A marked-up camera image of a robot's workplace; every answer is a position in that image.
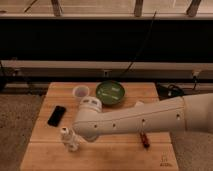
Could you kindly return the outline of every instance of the screw hole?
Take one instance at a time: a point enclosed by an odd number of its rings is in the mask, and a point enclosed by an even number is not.
[[[180,115],[177,114],[177,115],[176,115],[176,118],[177,118],[177,120],[180,120]]]
[[[145,119],[142,119],[142,125],[145,125],[145,122],[146,122]]]

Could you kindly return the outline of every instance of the black wall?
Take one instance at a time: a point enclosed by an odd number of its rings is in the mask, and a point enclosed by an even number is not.
[[[0,59],[129,61],[150,23],[0,19]],[[213,62],[213,21],[155,20],[137,61]]]

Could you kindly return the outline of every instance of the wire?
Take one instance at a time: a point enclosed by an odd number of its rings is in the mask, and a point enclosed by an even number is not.
[[[152,21],[151,21],[151,24],[150,24],[150,27],[149,27],[149,30],[146,34],[146,37],[143,41],[143,44],[141,45],[141,47],[139,48],[138,52],[136,53],[135,57],[132,59],[132,61],[130,62],[129,66],[118,76],[118,77],[123,77],[129,70],[130,68],[132,67],[132,65],[134,64],[134,62],[136,61],[136,59],[142,54],[142,52],[144,51],[144,48],[146,47],[146,44],[149,40],[149,37],[152,33],[152,28],[153,28],[153,23],[154,23],[154,20],[156,18],[156,14],[157,14],[157,11],[155,11],[153,17],[152,17]]]
[[[194,87],[192,88],[192,90],[196,90],[196,87],[197,87],[197,77],[194,76],[193,80],[194,80]]]

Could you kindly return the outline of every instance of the metal bar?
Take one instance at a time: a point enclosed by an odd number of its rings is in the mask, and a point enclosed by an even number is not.
[[[188,7],[186,14],[189,17],[195,17],[197,15],[198,8],[200,6],[201,0],[192,0],[190,6]]]
[[[143,7],[143,0],[136,0],[135,1],[135,10],[134,10],[135,17],[140,17],[141,16],[142,7]]]
[[[53,13],[56,17],[61,17],[61,6],[58,0],[51,0],[53,6]]]

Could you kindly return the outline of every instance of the green bowl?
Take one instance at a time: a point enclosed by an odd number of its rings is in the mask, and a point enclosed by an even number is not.
[[[104,81],[96,88],[96,97],[105,105],[115,105],[122,101],[125,90],[116,81]]]

